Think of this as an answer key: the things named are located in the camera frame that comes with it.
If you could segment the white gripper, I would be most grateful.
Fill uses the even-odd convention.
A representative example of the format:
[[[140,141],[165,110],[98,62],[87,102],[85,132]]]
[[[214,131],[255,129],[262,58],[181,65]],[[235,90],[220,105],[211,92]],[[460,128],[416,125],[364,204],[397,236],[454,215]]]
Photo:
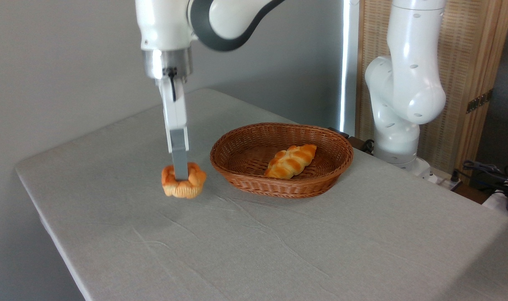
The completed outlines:
[[[188,179],[187,151],[189,150],[187,133],[187,114],[185,91],[181,78],[164,77],[157,80],[162,97],[165,128],[167,131],[169,153],[172,155],[176,181]]]

